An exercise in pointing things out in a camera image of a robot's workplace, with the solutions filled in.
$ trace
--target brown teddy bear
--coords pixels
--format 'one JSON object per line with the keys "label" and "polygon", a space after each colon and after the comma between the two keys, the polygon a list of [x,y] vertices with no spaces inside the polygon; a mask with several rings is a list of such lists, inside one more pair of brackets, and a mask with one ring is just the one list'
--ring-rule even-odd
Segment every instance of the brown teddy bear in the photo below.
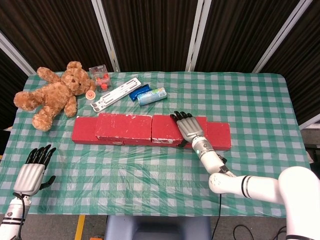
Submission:
{"label": "brown teddy bear", "polygon": [[61,77],[46,67],[39,67],[37,74],[49,84],[32,92],[21,91],[14,97],[14,104],[25,111],[32,111],[39,105],[43,108],[32,118],[32,125],[41,131],[48,131],[55,116],[64,109],[67,117],[77,113],[75,96],[95,90],[96,85],[78,61],[71,61]]}

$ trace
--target black curtain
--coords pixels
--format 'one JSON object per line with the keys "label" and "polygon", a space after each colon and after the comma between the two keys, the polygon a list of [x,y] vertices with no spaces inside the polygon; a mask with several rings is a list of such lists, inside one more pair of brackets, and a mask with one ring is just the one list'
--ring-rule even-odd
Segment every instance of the black curtain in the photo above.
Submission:
{"label": "black curtain", "polygon": [[103,0],[122,72],[184,71],[197,0]]}
{"label": "black curtain", "polygon": [[28,76],[0,50],[0,130],[11,127],[17,108],[14,97],[23,90]]}
{"label": "black curtain", "polygon": [[0,0],[0,29],[36,70],[113,68],[91,0]]}
{"label": "black curtain", "polygon": [[320,114],[320,1],[314,0],[262,69],[285,77],[298,124]]}
{"label": "black curtain", "polygon": [[299,0],[212,0],[195,71],[250,73]]}

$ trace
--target robotic arm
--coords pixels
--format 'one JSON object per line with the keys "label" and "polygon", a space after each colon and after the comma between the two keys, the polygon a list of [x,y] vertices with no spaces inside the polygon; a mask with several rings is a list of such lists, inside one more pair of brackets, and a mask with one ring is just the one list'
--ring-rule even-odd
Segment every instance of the robotic arm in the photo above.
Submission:
{"label": "robotic arm", "polygon": [[284,170],[278,180],[270,177],[235,176],[225,166],[197,119],[190,113],[171,114],[185,139],[192,143],[205,169],[211,174],[209,187],[216,194],[232,193],[246,198],[284,204],[287,240],[320,240],[320,181],[309,169],[293,166]]}
{"label": "robotic arm", "polygon": [[4,215],[0,225],[0,236],[4,240],[21,240],[21,228],[24,224],[31,205],[31,197],[39,190],[49,187],[56,176],[42,183],[45,170],[56,148],[51,145],[34,149],[30,152],[22,166],[13,187],[15,198]]}

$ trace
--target green checkered tablecloth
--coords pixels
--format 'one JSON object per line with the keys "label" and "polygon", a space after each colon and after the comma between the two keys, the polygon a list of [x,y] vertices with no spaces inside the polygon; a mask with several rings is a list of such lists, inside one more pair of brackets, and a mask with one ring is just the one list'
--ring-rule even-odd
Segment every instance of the green checkered tablecloth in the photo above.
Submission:
{"label": "green checkered tablecloth", "polygon": [[[111,73],[114,86],[137,77],[153,89],[165,87],[168,98],[140,107],[128,96],[104,113],[169,115],[185,110],[209,121],[230,124],[232,148],[220,152],[237,176],[278,178],[290,166],[308,160],[285,79],[277,74],[144,72]],[[45,84],[30,76],[24,90]],[[78,116],[96,116],[85,96],[77,98]],[[218,195],[209,174],[189,149],[150,146],[82,145],[71,141],[75,117],[62,112],[49,132],[31,124],[35,111],[18,110],[0,165],[0,209],[5,213],[15,180],[29,152],[57,148],[44,180],[54,184],[32,198],[30,213],[87,215],[216,216]],[[284,217],[283,206],[222,195],[224,216]]]}

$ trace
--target clear plastic box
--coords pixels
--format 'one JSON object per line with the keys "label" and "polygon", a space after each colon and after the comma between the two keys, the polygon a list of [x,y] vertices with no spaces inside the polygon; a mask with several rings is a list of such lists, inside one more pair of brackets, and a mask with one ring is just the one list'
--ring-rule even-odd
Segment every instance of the clear plastic box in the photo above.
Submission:
{"label": "clear plastic box", "polygon": [[106,65],[90,67],[89,72],[99,92],[112,90],[112,82]]}

